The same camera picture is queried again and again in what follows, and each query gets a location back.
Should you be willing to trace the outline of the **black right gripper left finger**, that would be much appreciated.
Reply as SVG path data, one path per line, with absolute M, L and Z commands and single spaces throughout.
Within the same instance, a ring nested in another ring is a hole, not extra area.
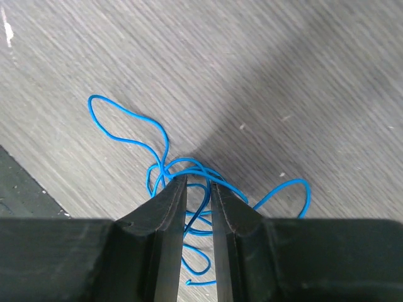
M 176 301 L 185 176 L 117 221 L 3 218 L 2 301 Z

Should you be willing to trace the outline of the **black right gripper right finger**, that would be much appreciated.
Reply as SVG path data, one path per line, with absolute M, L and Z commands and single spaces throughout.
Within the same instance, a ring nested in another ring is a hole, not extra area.
M 402 223 L 266 218 L 212 185 L 219 301 L 401 301 Z

